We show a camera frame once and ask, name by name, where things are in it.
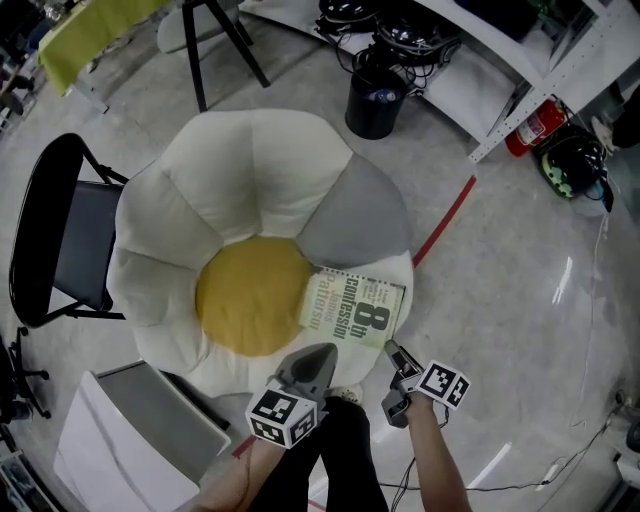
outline black folding chair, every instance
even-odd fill
[[[103,183],[78,181],[84,160]],[[58,137],[42,152],[22,203],[9,269],[11,303],[24,325],[40,327],[62,315],[124,318],[109,313],[113,301],[106,280],[116,207],[126,182],[100,165],[74,133]],[[54,287],[76,302],[50,312]]]
[[[234,25],[227,17],[224,10],[220,6],[217,0],[185,0],[182,6],[182,16],[184,19],[184,33],[187,40],[187,55],[189,56],[189,66],[191,67],[191,76],[193,78],[193,86],[196,90],[196,100],[198,101],[198,108],[200,112],[207,111],[207,101],[204,95],[204,86],[202,85],[202,73],[200,71],[200,57],[198,56],[198,44],[196,42],[196,29],[193,21],[194,8],[206,4],[209,10],[218,20],[218,23],[222,29],[226,32],[231,39],[231,42],[240,52],[242,58],[245,60],[255,77],[260,82],[262,87],[269,87],[271,82],[265,76],[264,72],[260,68],[260,65],[256,61],[255,57],[249,50],[249,46],[253,44],[253,41],[249,37],[249,34],[240,23],[240,20]]]

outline person's leg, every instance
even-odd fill
[[[624,113],[613,123],[613,145],[630,148],[640,142],[640,86],[624,104]]]
[[[321,455],[329,477],[328,512],[388,512],[371,458],[369,420],[362,407],[328,398]]]
[[[309,475],[320,456],[323,425],[284,454],[251,503],[251,512],[306,512]]]

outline black bucket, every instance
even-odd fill
[[[347,126],[363,139],[386,137],[393,131],[406,95],[407,85],[393,71],[377,66],[357,69],[351,78]]]

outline chair seat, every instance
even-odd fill
[[[55,287],[96,311],[113,305],[105,281],[122,188],[79,181],[56,266]]]
[[[234,7],[225,11],[232,23],[238,21],[240,11]],[[193,10],[194,25],[196,29],[196,41],[198,43],[222,34],[224,30],[216,20],[213,13],[206,5],[199,5]],[[158,48],[163,53],[173,53],[187,47],[184,35],[184,22],[182,10],[176,9],[160,23],[158,27]]]

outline book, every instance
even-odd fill
[[[300,325],[327,341],[382,348],[393,338],[405,286],[314,265]]]

